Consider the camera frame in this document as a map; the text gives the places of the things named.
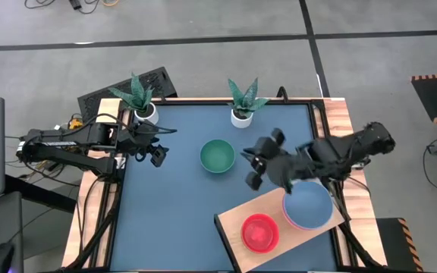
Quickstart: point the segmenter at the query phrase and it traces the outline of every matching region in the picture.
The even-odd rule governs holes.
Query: floor
[[[245,88],[259,77],[261,96],[284,86],[290,96],[345,97],[354,129],[382,122],[398,145],[366,168],[376,216],[406,218],[424,269],[437,271],[437,189],[421,162],[437,125],[410,84],[437,74],[437,1],[122,0],[82,15],[68,1],[30,10],[0,0],[7,135],[62,124],[79,112],[78,96],[161,66],[183,97],[229,96],[227,78]],[[14,160],[17,143],[6,145]],[[437,157],[426,168],[437,183]],[[80,176],[69,168],[61,179]],[[24,221],[43,209],[25,203]],[[70,222],[52,211],[25,229],[27,272],[59,267]]]

